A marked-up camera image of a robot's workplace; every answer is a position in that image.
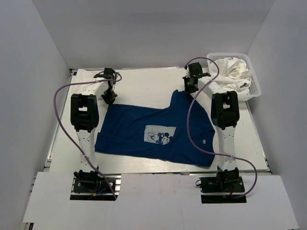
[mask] wire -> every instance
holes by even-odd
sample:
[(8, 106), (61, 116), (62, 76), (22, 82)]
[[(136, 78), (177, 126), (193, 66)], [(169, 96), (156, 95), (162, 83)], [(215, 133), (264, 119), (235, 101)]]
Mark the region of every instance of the wire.
[(251, 187), (246, 193), (244, 193), (244, 194), (242, 194), (242, 195), (238, 195), (238, 196), (233, 197), (233, 198), (241, 198), (241, 197), (246, 196), (247, 194), (249, 194), (249, 193), (254, 189), (254, 187), (255, 187), (255, 185), (256, 185), (256, 183), (257, 183), (257, 179), (258, 179), (257, 169), (256, 169), (256, 167), (253, 165), (253, 163), (250, 162), (250, 161), (248, 161), (248, 160), (246, 160), (246, 159), (240, 158), (240, 157), (235, 157), (235, 156), (231, 156), (231, 155), (224, 154), (224, 153), (214, 153), (214, 152), (209, 152), (209, 151), (203, 150), (203, 149), (201, 149), (200, 147), (198, 147), (198, 146), (194, 143), (194, 141), (192, 140), (191, 134), (190, 134), (189, 120), (190, 120), (191, 110), (192, 110), (192, 107), (193, 107), (193, 105), (194, 105), (194, 103), (195, 103), (195, 101), (196, 101), (196, 98), (197, 98), (198, 95), (199, 95), (199, 94), (200, 94), (200, 93), (201, 93), (211, 82), (213, 82), (213, 81), (219, 76), (219, 74), (220, 74), (220, 69), (219, 69), (218, 65), (215, 63), (215, 61), (213, 61), (212, 59), (207, 58), (207, 57), (195, 57), (195, 58), (191, 59), (191, 60), (185, 65), (184, 68), (187, 69), (188, 64), (189, 64), (191, 61), (196, 60), (196, 59), (205, 59), (205, 60), (211, 61), (211, 62), (217, 67), (217, 74), (216, 74), (215, 77), (213, 77), (209, 82), (207, 82), (207, 83), (196, 93), (195, 97), (193, 98), (193, 100), (192, 100), (192, 102), (191, 102), (191, 105), (190, 105), (189, 110), (188, 110), (188, 116), (187, 116), (187, 132), (188, 132), (188, 138), (189, 138), (191, 144), (192, 144), (196, 149), (198, 149), (199, 151), (201, 151), (201, 152), (203, 152), (203, 153), (207, 153), (207, 154), (211, 154), (211, 155), (215, 155), (215, 156), (230, 157), (230, 158), (234, 158), (234, 159), (239, 160), (239, 161), (245, 161), (245, 162), (247, 162), (248, 164), (250, 164), (250, 165), (253, 167), (253, 169), (254, 169), (254, 171), (255, 171), (255, 181), (254, 181), (252, 187)]
[(198, 184), (198, 183), (197, 183), (198, 181), (201, 181), (201, 179), (197, 180), (197, 181), (195, 182), (195, 185), (196, 185), (196, 186), (201, 186), (201, 182)]
[(77, 144), (77, 142), (69, 135), (69, 133), (66, 131), (65, 127), (63, 126), (63, 124), (62, 124), (62, 122), (61, 122), (61, 119), (60, 119), (60, 117), (59, 117), (59, 112), (58, 112), (58, 108), (57, 108), (57, 95), (58, 95), (58, 93), (59, 93), (62, 89), (66, 88), (66, 87), (69, 87), (69, 86), (72, 86), (72, 85), (94, 84), (94, 83), (97, 83), (97, 82), (104, 82), (104, 81), (116, 81), (116, 82), (117, 82), (117, 81), (121, 81), (121, 80), (122, 80), (122, 76), (121, 76), (121, 75), (119, 75), (119, 76), (120, 76), (120, 79), (119, 79), (119, 80), (103, 79), (103, 80), (97, 80), (97, 81), (88, 81), (88, 82), (78, 82), (78, 83), (66, 84), (66, 85), (63, 85), (63, 86), (61, 86), (60, 88), (58, 88), (58, 90), (54, 93), (54, 96), (53, 96), (53, 107), (54, 107), (54, 112), (55, 112), (55, 114), (56, 114), (57, 120), (58, 120), (58, 122), (59, 122), (59, 126), (62, 128), (62, 130), (63, 130), (63, 132), (66, 134), (66, 136), (72, 141), (72, 143), (80, 150), (80, 152), (82, 153), (82, 155), (83, 155), (84, 158), (86, 159), (87, 163), (91, 166), (91, 168), (105, 179), (105, 181), (106, 181), (107, 185), (109, 186), (109, 188), (110, 188), (110, 190), (111, 190), (111, 193), (113, 194), (113, 197), (115, 198), (115, 200), (116, 200), (116, 195), (115, 195), (115, 193), (114, 193), (112, 187), (110, 186), (109, 181), (108, 181), (108, 179), (106, 178), (106, 176), (103, 175), (97, 168), (95, 168), (95, 167), (93, 166), (93, 164), (90, 162), (90, 160), (88, 159), (88, 157), (85, 155), (85, 152), (83, 151), (83, 149), (82, 149), (82, 148)]
[(96, 190), (88, 190), (88, 191), (90, 191), (90, 192), (96, 192), (96, 191), (98, 191), (100, 188), (101, 188), (101, 181), (100, 181), (100, 183), (99, 183), (99, 187), (98, 187)]
[(105, 191), (105, 188), (104, 189), (101, 189), (100, 191), (96, 192), (96, 195), (102, 193), (103, 191)]
[(235, 187), (232, 188), (232, 191), (229, 195), (226, 195), (225, 197), (230, 197), (235, 192)]
[(120, 73), (116, 72), (115, 73), (115, 80), (117, 79), (118, 76), (121, 76)]

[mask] gray wall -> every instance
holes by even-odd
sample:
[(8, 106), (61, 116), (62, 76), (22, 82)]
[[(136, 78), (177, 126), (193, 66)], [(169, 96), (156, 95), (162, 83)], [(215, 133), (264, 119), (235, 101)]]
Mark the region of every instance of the gray wall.
[(246, 53), (274, 0), (33, 0), (70, 68), (184, 66)]
[(248, 51), (262, 89), (250, 105), (274, 173), (307, 229), (307, 1), (276, 0)]
[(0, 229), (17, 230), (69, 70), (30, 0), (0, 0)]

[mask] plastic basket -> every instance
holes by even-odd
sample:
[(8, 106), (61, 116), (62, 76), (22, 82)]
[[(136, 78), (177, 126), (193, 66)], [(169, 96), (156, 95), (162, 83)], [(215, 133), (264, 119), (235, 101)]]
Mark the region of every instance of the plastic basket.
[(246, 54), (240, 53), (211, 53), (207, 55), (207, 58), (212, 60), (217, 60), (220, 58), (238, 58), (242, 59), (246, 62), (246, 67), (251, 71), (251, 85), (249, 87), (248, 95), (238, 95), (238, 100), (241, 102), (245, 102), (253, 97), (259, 97), (261, 95), (261, 89), (255, 74), (255, 71), (251, 65), (251, 62)]

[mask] white cloth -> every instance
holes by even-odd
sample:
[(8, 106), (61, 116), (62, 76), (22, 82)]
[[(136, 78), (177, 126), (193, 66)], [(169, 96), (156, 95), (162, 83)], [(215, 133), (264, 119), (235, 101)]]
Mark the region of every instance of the white cloth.
[[(235, 90), (237, 94), (249, 94), (251, 84), (251, 72), (246, 67), (246, 62), (238, 58), (223, 58), (215, 61), (220, 69), (219, 76), (214, 80), (221, 87), (227, 90)], [(209, 73), (212, 77), (217, 74), (216, 66), (211, 63)]]

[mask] t-shirt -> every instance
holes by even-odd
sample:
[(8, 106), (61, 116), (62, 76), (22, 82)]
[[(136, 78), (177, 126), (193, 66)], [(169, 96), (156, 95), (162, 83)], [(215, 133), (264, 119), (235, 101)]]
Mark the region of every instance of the t-shirt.
[[(110, 105), (95, 151), (209, 167), (214, 156), (198, 151), (188, 138), (186, 124), (192, 99), (176, 90), (165, 109)], [(191, 110), (190, 133), (197, 146), (213, 152), (214, 129), (198, 102)]]

